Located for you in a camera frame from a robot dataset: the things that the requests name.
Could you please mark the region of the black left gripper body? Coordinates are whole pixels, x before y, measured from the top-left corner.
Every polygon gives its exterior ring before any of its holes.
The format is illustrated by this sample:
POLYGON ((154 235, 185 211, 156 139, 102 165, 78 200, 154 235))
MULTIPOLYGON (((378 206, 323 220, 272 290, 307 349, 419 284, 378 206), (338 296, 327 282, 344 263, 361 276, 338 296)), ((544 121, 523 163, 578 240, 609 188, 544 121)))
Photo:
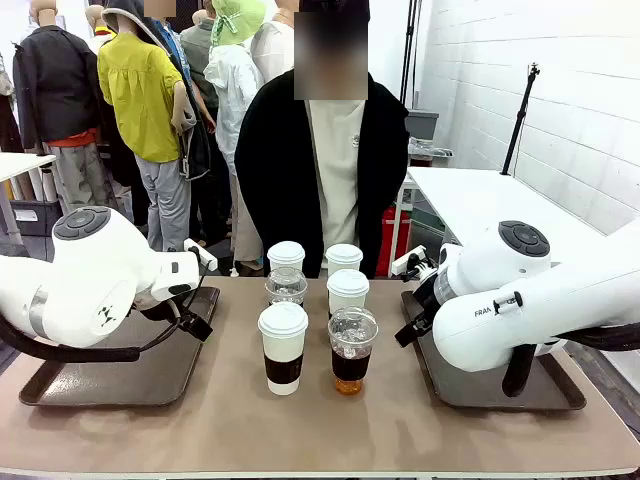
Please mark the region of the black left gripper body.
POLYGON ((180 305, 173 299, 162 301, 151 308, 142 309, 138 307, 137 310, 148 320, 169 323, 178 322, 182 313, 180 305))

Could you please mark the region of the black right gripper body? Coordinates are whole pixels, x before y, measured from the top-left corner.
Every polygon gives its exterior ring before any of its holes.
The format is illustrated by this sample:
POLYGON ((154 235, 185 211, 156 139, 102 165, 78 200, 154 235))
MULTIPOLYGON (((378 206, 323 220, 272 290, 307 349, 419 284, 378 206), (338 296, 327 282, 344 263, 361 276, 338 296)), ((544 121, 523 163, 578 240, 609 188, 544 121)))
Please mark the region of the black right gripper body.
POLYGON ((413 292, 413 298, 418 303, 417 320, 432 321, 440 309, 434 290, 437 277, 437 273, 429 274, 413 292))

